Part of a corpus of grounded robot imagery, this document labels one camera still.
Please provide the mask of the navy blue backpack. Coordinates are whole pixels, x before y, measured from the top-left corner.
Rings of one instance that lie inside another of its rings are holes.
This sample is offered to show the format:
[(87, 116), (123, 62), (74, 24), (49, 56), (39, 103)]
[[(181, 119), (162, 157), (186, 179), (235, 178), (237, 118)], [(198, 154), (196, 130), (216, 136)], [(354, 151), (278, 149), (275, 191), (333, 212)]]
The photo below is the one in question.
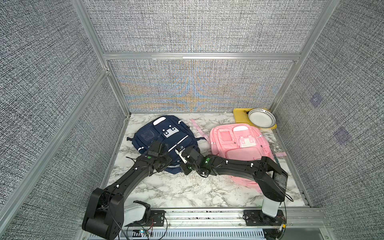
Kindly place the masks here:
[(172, 161), (165, 169), (173, 175), (180, 173), (183, 161), (177, 155), (175, 149), (179, 147), (194, 147), (198, 149), (198, 141), (206, 138), (196, 138), (190, 127), (173, 115), (160, 116), (157, 119), (141, 127), (133, 138), (127, 138), (140, 154), (144, 154), (153, 141), (159, 141), (166, 145)]

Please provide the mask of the pink backpack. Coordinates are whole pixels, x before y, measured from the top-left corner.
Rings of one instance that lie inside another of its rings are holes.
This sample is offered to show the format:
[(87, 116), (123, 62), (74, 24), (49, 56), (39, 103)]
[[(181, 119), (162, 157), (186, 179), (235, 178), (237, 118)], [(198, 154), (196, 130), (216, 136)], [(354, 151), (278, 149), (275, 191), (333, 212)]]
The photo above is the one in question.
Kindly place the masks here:
[[(214, 127), (210, 132), (209, 140), (212, 151), (210, 155), (240, 161), (259, 160), (265, 156), (276, 162), (269, 143), (261, 131), (248, 124), (229, 124)], [(229, 177), (238, 185), (262, 193), (259, 185), (253, 180)]]

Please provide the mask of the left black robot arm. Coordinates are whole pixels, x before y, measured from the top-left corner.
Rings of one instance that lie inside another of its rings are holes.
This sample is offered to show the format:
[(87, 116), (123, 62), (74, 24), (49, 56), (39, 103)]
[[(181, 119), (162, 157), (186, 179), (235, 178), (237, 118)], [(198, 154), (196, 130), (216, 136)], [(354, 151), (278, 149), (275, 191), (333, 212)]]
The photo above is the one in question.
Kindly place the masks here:
[(104, 189), (93, 190), (82, 230), (105, 240), (114, 240), (123, 231), (124, 203), (127, 197), (142, 180), (165, 170), (171, 161), (166, 145), (154, 141), (122, 177)]

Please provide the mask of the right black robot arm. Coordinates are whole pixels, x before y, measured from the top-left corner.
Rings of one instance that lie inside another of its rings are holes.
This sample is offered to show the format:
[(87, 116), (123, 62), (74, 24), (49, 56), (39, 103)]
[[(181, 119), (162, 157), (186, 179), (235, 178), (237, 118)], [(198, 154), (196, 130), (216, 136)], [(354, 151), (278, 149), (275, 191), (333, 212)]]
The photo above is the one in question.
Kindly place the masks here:
[(263, 195), (262, 213), (275, 218), (280, 204), (285, 201), (288, 173), (269, 157), (259, 160), (240, 161), (217, 155), (204, 156), (193, 147), (176, 148), (185, 175), (192, 171), (201, 177), (227, 175), (255, 181)]

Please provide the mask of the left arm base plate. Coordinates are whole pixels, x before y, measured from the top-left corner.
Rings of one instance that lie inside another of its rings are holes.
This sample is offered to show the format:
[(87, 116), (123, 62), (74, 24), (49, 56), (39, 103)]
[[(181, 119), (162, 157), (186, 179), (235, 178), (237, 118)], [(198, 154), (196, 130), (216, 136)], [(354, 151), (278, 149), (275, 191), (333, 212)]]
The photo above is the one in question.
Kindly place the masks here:
[(125, 227), (164, 227), (165, 214), (164, 210), (151, 211), (149, 217), (144, 217), (143, 220), (125, 225)]

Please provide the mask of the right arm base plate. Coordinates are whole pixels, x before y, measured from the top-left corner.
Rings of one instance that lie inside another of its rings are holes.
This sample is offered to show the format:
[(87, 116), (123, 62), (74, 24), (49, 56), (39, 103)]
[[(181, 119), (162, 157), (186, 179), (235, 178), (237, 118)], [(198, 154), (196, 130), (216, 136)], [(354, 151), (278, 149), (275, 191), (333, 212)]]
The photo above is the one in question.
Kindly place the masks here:
[(286, 224), (286, 218), (281, 210), (278, 210), (278, 215), (276, 217), (270, 217), (264, 214), (261, 210), (244, 210), (243, 220), (248, 227), (281, 226)]

